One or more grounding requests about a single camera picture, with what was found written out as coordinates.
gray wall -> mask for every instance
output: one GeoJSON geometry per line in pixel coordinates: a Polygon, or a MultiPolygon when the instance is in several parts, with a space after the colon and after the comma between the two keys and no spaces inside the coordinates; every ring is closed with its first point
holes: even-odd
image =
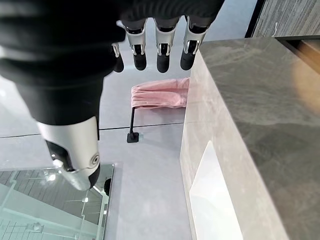
{"type": "Polygon", "coordinates": [[[320,35],[319,0],[266,0],[254,37],[320,35]]]}

robotic hand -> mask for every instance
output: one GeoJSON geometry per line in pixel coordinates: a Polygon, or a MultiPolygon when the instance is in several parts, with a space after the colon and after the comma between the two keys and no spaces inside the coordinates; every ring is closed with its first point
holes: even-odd
{"type": "Polygon", "coordinates": [[[188,70],[223,2],[0,0],[0,74],[15,83],[53,163],[75,188],[92,188],[100,173],[100,97],[104,77],[124,69],[118,42],[127,34],[134,64],[144,70],[146,19],[154,18],[164,73],[176,25],[186,16],[180,65],[188,70]]]}

